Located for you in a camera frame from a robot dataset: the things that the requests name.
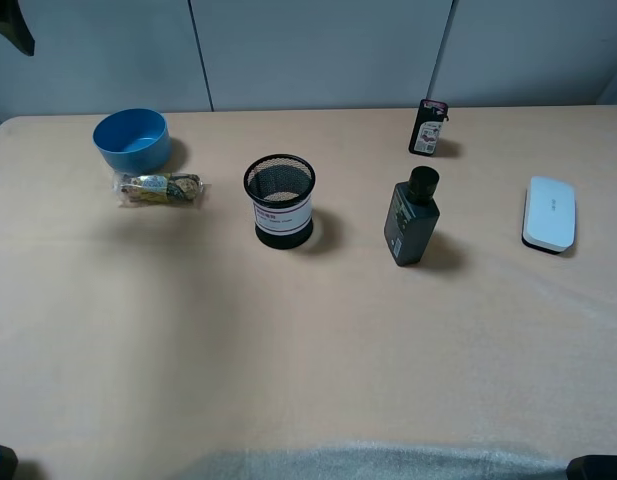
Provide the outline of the dark object bottom right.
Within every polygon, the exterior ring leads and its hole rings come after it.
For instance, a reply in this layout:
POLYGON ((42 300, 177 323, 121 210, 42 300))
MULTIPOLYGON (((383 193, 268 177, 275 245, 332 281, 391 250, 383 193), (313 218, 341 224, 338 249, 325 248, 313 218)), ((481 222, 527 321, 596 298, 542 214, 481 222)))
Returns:
POLYGON ((617 480, 617 455, 586 455, 571 460, 568 480, 617 480))

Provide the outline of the Ferrero Rocher chocolate pack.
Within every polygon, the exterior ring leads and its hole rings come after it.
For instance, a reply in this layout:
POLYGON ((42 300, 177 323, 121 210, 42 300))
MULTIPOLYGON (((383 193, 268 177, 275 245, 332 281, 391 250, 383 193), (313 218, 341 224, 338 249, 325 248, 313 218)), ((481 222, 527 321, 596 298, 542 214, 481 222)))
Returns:
POLYGON ((204 189, 201 178, 189 173, 117 174, 113 180, 113 191, 123 207, 197 207, 204 189))

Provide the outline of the dark object bottom left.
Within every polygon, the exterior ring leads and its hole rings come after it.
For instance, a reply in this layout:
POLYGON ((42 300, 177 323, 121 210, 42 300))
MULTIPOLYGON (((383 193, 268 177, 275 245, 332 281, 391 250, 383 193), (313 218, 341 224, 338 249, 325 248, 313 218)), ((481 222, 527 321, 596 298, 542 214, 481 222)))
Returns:
POLYGON ((0 445, 0 480, 12 480, 18 463, 15 452, 9 447, 0 445))

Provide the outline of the white flat case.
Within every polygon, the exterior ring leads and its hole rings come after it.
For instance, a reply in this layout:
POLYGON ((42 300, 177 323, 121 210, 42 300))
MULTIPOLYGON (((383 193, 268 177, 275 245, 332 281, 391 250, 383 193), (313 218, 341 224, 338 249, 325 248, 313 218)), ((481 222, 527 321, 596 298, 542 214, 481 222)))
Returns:
POLYGON ((576 195, 566 182, 533 176, 526 189, 522 241, 529 247, 561 254, 575 243, 576 195))

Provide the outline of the small black packaged item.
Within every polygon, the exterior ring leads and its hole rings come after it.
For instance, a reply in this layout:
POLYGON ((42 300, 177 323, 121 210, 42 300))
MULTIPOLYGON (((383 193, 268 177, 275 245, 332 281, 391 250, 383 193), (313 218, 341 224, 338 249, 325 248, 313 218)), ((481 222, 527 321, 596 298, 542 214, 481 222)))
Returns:
POLYGON ((408 151, 411 154, 432 156, 447 119, 448 105, 445 102, 422 99, 417 109, 408 151))

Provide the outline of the black square bottle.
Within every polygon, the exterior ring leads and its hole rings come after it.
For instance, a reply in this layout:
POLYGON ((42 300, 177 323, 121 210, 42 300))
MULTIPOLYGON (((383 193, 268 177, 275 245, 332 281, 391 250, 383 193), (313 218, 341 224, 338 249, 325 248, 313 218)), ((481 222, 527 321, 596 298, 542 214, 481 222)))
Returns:
POLYGON ((398 266, 418 263, 424 255, 440 217, 434 200, 439 179, 435 169, 417 166, 407 182, 394 187, 383 233, 398 266))

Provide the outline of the blue plastic bowl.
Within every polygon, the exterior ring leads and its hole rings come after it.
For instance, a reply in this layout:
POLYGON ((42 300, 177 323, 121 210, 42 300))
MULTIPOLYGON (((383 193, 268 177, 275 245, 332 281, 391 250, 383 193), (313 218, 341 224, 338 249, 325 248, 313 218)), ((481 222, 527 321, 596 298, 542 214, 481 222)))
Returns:
POLYGON ((116 172, 145 175, 164 167, 172 144, 165 117, 154 110, 133 108, 115 112, 95 127, 93 142, 116 172))

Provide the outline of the dark object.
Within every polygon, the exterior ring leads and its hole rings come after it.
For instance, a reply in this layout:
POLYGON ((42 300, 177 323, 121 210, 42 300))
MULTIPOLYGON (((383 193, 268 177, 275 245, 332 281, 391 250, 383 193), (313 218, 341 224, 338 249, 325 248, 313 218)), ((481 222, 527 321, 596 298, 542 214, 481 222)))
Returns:
POLYGON ((617 455, 586 455, 571 460, 568 480, 617 480, 617 455))
POLYGON ((15 452, 9 447, 0 445, 0 480, 12 480, 18 463, 15 452))

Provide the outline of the black mesh pen holder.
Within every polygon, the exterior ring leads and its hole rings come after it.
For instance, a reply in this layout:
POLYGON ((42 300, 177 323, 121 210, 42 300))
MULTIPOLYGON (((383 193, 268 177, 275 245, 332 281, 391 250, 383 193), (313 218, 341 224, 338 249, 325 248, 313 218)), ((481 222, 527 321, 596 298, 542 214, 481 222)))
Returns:
POLYGON ((243 185, 253 205, 255 233, 266 246, 294 249, 313 232, 313 167, 291 154, 272 154, 253 162, 243 185))

